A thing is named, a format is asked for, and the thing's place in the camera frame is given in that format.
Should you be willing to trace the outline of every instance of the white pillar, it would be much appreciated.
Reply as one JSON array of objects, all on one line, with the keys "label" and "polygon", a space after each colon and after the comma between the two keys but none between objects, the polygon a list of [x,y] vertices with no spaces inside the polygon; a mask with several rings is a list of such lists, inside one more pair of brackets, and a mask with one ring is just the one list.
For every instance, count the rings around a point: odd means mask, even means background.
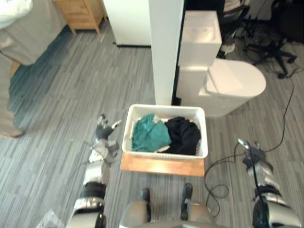
[{"label": "white pillar", "polygon": [[154,92],[171,105],[184,0],[149,0]]}]

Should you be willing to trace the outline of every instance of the wooden cabinet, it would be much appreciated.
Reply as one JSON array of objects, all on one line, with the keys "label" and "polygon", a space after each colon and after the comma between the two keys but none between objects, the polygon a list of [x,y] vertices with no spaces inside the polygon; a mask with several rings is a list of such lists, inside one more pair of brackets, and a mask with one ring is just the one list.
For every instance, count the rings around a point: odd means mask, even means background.
[{"label": "wooden cabinet", "polygon": [[54,0],[75,34],[75,29],[95,29],[101,33],[99,24],[106,14],[101,0]]}]

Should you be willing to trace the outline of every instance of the folded clothes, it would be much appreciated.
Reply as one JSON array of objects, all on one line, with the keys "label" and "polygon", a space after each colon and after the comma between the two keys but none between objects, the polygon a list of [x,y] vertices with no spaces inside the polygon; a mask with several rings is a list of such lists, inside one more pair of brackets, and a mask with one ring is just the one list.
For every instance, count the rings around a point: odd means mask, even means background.
[{"label": "folded clothes", "polygon": [[185,120],[184,117],[176,117],[168,120],[165,125],[168,127],[172,143],[170,148],[163,153],[196,154],[200,130],[195,123]]},{"label": "folded clothes", "polygon": [[154,152],[171,143],[168,128],[156,115],[141,118],[134,127],[132,150]]}]

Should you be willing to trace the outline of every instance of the robot leg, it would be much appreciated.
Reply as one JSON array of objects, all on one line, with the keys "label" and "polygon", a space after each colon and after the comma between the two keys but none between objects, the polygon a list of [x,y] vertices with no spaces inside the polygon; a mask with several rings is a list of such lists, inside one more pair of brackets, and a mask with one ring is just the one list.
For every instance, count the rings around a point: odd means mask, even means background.
[{"label": "robot leg", "polygon": [[150,192],[141,191],[141,199],[131,202],[119,223],[119,228],[133,228],[151,221]]},{"label": "robot leg", "polygon": [[208,208],[199,202],[191,200],[192,191],[192,185],[190,183],[186,183],[182,193],[181,220],[212,224],[213,219]]}]

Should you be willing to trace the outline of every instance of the white wall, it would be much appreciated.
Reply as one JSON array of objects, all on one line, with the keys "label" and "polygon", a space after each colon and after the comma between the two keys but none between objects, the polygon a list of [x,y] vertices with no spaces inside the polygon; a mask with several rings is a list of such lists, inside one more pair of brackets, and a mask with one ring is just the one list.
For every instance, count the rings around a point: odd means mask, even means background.
[{"label": "white wall", "polygon": [[184,0],[149,0],[155,102],[171,105]]},{"label": "white wall", "polygon": [[148,0],[104,0],[118,45],[151,45]]}]

